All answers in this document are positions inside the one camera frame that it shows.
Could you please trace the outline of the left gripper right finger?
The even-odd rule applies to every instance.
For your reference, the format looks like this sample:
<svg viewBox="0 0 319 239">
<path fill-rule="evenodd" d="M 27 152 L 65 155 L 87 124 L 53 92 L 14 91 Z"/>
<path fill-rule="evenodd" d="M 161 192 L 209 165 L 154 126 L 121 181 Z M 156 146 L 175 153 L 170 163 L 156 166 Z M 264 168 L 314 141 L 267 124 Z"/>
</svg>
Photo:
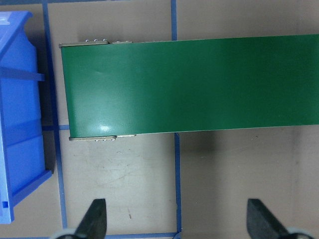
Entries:
<svg viewBox="0 0 319 239">
<path fill-rule="evenodd" d="M 289 231 L 260 199 L 248 199 L 246 228 L 252 239 L 281 239 Z"/>
</svg>

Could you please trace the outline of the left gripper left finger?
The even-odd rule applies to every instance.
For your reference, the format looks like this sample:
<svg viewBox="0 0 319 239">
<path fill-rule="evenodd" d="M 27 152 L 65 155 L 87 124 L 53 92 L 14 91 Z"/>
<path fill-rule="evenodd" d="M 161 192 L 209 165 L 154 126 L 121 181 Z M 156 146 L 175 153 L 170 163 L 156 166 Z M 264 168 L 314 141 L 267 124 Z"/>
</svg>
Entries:
<svg viewBox="0 0 319 239">
<path fill-rule="evenodd" d="M 77 239 L 104 239 L 106 231 L 106 200 L 94 199 L 74 235 Z"/>
</svg>

